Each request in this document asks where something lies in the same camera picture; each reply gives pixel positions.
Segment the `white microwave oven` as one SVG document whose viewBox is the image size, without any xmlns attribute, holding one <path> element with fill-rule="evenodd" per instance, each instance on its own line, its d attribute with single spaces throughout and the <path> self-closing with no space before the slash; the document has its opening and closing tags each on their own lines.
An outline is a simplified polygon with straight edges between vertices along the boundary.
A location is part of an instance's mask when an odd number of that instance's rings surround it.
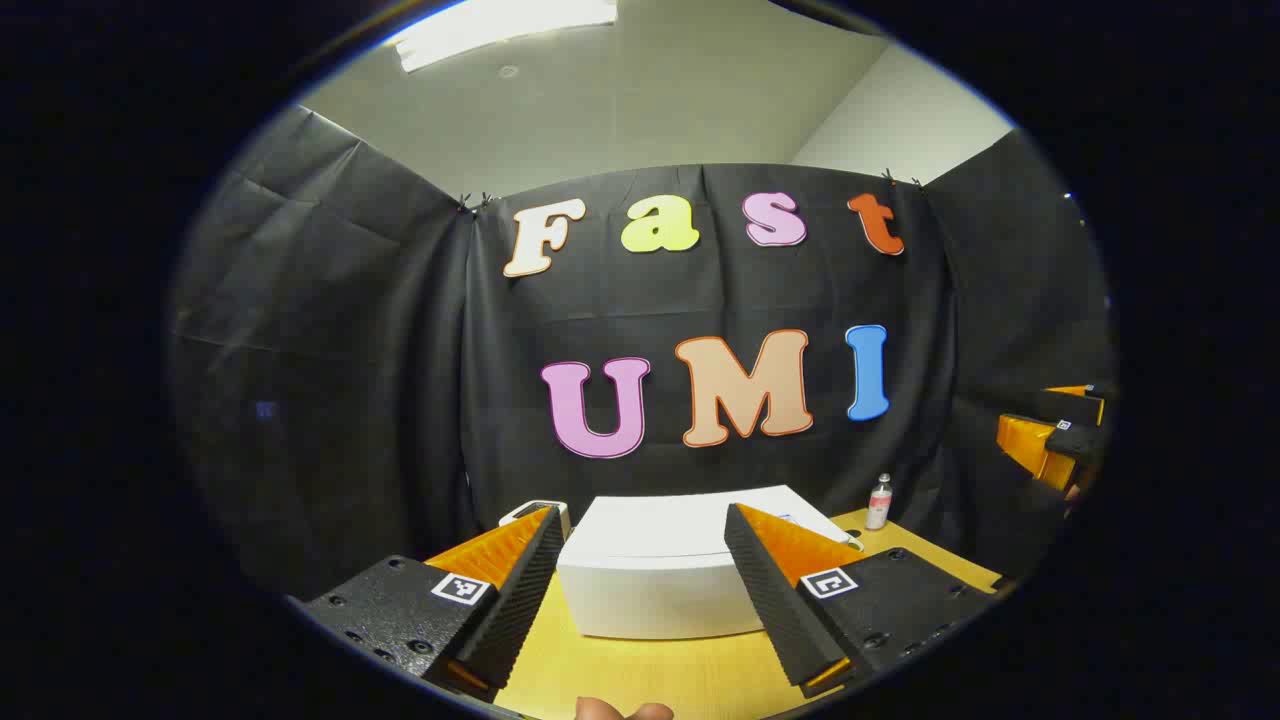
<svg viewBox="0 0 1280 720">
<path fill-rule="evenodd" d="M 787 486 L 707 495 L 598 496 L 571 530 L 557 577 L 577 633 L 689 641 L 759 632 L 724 543 L 731 503 L 833 541 L 860 542 Z"/>
</svg>

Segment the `black backdrop cloth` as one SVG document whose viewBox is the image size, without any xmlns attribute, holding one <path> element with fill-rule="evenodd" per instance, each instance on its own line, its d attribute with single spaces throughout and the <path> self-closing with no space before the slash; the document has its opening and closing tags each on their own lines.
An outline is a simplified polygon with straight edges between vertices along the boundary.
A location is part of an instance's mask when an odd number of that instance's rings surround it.
<svg viewBox="0 0 1280 720">
<path fill-rule="evenodd" d="M 1117 386 L 1100 254 L 1012 132 L 923 186 L 681 164 L 462 209 L 316 111 L 233 160 L 175 290 L 180 437 L 247 575 L 310 597 L 532 498 L 787 486 L 1020 577 L 1066 503 L 997 446 Z"/>
</svg>

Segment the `ceiling light panel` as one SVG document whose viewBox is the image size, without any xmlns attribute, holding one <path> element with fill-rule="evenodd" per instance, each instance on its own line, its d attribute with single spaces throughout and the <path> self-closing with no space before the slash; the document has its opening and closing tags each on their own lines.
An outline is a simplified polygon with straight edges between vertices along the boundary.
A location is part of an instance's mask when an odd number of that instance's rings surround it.
<svg viewBox="0 0 1280 720">
<path fill-rule="evenodd" d="M 617 0 L 458 0 L 381 41 L 412 73 L 475 49 L 529 35 L 611 26 Z"/>
</svg>

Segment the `small white device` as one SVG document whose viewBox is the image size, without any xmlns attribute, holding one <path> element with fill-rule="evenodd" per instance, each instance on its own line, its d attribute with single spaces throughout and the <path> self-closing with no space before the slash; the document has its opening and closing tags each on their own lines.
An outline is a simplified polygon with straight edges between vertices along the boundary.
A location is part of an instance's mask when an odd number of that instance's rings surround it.
<svg viewBox="0 0 1280 720">
<path fill-rule="evenodd" d="M 570 506 L 566 502 L 561 501 L 531 500 L 525 503 L 521 503 L 518 507 L 513 509 L 512 511 L 507 512 L 503 518 L 500 518 L 500 520 L 498 521 L 498 527 L 508 525 L 518 520 L 520 518 L 534 514 L 540 509 L 554 509 L 558 512 L 562 536 L 564 539 L 568 539 L 572 532 Z"/>
</svg>

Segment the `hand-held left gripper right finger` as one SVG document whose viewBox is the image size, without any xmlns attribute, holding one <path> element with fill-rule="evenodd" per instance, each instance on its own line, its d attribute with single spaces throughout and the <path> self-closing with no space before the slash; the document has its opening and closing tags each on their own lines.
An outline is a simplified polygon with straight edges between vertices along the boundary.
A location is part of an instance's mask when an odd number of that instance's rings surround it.
<svg viewBox="0 0 1280 720">
<path fill-rule="evenodd" d="M 895 671 L 997 600 L 910 550 L 864 553 L 745 503 L 727 507 L 724 542 L 783 674 L 808 698 Z"/>
</svg>

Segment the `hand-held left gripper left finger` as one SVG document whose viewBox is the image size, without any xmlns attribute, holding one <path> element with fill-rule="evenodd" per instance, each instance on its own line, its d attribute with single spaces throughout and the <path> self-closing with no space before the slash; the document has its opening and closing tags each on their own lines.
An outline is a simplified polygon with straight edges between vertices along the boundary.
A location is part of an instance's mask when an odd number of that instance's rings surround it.
<svg viewBox="0 0 1280 720">
<path fill-rule="evenodd" d="M 300 611 L 381 666 L 492 701 L 509 682 L 563 546 L 558 512 L 540 509 L 428 560 L 381 559 Z"/>
</svg>

